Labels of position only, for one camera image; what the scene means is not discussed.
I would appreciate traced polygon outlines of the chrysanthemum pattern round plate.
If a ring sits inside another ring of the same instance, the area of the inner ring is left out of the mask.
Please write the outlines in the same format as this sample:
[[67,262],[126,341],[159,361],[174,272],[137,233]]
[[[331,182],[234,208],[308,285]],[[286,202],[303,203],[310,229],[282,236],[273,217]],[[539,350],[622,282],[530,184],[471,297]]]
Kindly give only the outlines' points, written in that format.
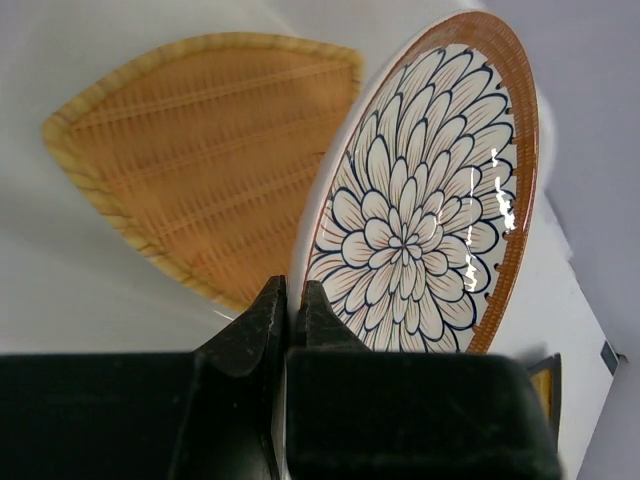
[[299,222],[288,313],[317,281],[371,350],[488,351],[528,236],[536,88],[514,31],[484,10],[415,34],[334,137]]

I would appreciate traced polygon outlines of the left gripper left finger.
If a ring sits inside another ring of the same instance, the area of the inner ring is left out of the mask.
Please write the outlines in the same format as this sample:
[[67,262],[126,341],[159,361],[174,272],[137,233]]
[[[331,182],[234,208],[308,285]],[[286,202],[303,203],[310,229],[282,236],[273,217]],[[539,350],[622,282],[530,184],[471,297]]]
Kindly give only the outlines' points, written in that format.
[[5,355],[5,479],[276,479],[286,287],[190,352]]

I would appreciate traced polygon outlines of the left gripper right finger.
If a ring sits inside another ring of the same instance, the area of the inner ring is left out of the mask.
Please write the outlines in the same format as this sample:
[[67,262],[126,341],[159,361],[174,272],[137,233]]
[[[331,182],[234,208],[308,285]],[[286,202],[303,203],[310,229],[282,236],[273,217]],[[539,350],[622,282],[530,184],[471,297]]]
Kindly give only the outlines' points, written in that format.
[[286,359],[294,479],[559,479],[524,366],[501,355],[378,353],[305,285]]

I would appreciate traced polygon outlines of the woven bamboo triangular plate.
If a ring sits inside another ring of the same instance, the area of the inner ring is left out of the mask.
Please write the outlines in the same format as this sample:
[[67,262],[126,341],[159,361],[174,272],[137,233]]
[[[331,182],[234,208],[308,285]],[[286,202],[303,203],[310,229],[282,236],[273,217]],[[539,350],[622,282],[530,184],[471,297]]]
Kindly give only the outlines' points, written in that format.
[[239,312],[288,269],[362,64],[353,49],[291,36],[191,37],[88,87],[49,116],[42,138],[138,253]]

